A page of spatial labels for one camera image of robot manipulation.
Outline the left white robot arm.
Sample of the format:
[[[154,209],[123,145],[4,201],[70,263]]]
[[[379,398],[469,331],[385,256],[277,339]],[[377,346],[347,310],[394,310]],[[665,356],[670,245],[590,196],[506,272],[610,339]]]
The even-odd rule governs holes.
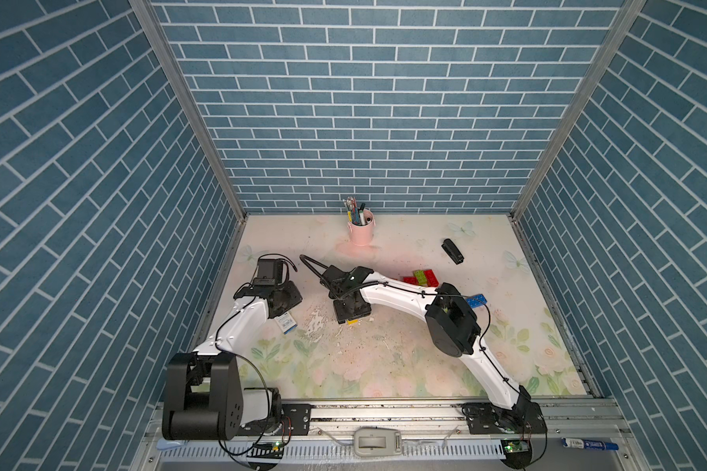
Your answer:
[[[269,321],[302,302],[291,280],[296,264],[270,253],[257,259],[255,274],[233,296],[231,310],[215,332],[193,351],[175,354],[167,366],[162,433],[171,441],[230,441],[240,432],[263,436],[280,426],[278,390],[246,388],[240,363]]]

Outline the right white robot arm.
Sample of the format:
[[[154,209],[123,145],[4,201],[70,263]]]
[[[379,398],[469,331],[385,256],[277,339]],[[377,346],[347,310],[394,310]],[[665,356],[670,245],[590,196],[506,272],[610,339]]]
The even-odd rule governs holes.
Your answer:
[[[419,287],[387,278],[369,268],[349,272],[330,265],[314,275],[327,288],[338,320],[346,323],[369,316],[383,305],[425,322],[432,343],[445,355],[459,359],[481,384],[491,404],[490,425],[507,433],[547,431],[541,407],[514,380],[489,349],[477,315],[467,298],[452,285]]]

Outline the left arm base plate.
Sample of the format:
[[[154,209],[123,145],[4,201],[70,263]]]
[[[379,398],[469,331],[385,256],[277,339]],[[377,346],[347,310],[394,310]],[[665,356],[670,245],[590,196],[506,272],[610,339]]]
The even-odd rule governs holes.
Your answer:
[[[307,436],[310,432],[311,412],[310,403],[283,403],[274,406],[269,419],[253,420],[240,428],[241,436],[257,437],[261,432],[265,435],[279,435],[283,432],[290,434],[291,438]]]

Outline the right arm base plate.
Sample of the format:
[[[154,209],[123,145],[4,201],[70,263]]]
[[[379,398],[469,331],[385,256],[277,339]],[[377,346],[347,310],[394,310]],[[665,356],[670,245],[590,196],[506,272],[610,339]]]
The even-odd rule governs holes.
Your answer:
[[[470,402],[461,406],[471,435],[535,435],[548,431],[541,407],[526,402],[508,410],[490,402]]]

